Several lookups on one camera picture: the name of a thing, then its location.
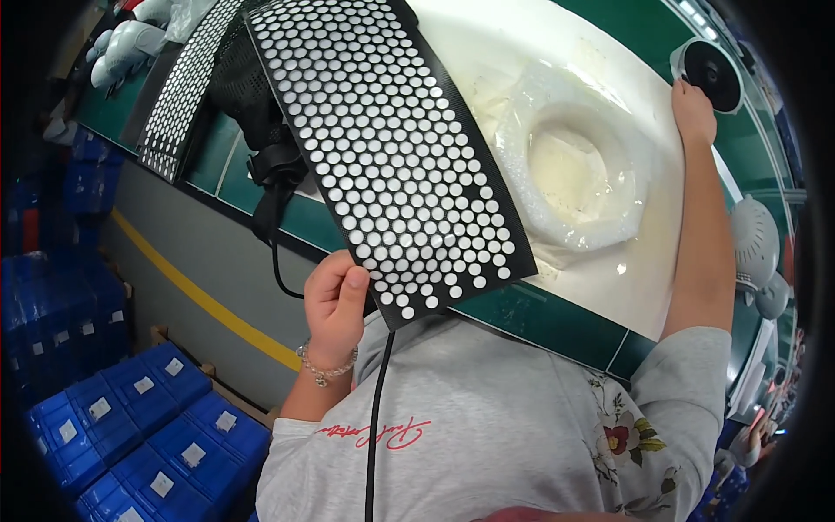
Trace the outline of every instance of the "fingernail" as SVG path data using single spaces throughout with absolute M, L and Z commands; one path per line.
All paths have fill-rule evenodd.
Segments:
M 358 288 L 365 283 L 366 275 L 363 271 L 359 270 L 349 270 L 346 274 L 346 279 L 348 281 L 348 286 L 351 288 Z

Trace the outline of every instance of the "gray sweatshirt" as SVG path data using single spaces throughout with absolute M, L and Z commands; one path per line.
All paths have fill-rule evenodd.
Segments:
M 261 522 L 363 519 L 386 336 L 369 316 L 357 389 L 321 422 L 276 420 L 258 483 Z M 627 393 L 488 327 L 414 322 L 397 332 L 382 390 L 374 519 L 469 522 L 523 506 L 684 520 L 711 476 L 730 346 L 715 328 L 678 332 Z

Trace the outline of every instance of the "floral print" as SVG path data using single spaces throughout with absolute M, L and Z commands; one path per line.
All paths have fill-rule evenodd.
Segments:
M 599 420 L 595 427 L 597 439 L 594 449 L 590 449 L 590 457 L 601 488 L 605 484 L 619 488 L 619 471 L 628 471 L 631 466 L 643 469 L 647 455 L 661 452 L 667 445 L 646 417 L 635 418 L 640 410 L 631 401 L 627 405 L 625 391 L 617 382 L 596 375 L 587 382 L 595 395 Z M 611 511 L 651 519 L 671 509 L 668 499 L 676 489 L 677 473 L 678 468 L 668 467 L 657 486 L 647 484 L 655 491 L 653 494 L 617 504 Z M 619 490 L 612 493 L 612 498 L 620 498 Z

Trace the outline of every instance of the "bracelet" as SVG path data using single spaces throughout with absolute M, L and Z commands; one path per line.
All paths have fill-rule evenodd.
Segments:
M 301 363 L 305 365 L 305 368 L 316 376 L 316 385 L 320 388 L 327 386 L 327 381 L 325 380 L 326 378 L 339 377 L 340 375 L 349 372 L 351 368 L 354 367 L 354 362 L 357 361 L 357 347 L 354 347 L 354 349 L 351 350 L 351 361 L 347 364 L 340 366 L 336 370 L 320 370 L 319 368 L 314 367 L 307 358 L 307 346 L 310 342 L 310 339 L 308 339 L 303 345 L 299 346 L 299 349 L 296 350 L 296 355 L 301 357 Z

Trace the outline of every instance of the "finger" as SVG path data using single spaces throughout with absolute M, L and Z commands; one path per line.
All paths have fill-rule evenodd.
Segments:
M 332 317 L 339 322 L 362 320 L 362 309 L 365 307 L 369 282 L 370 277 L 365 268 L 353 266 L 348 270 L 342 287 L 339 289 L 339 303 Z
M 307 278 L 305 297 L 309 296 L 316 302 L 335 298 L 342 280 L 352 266 L 355 266 L 355 263 L 347 250 L 330 254 Z

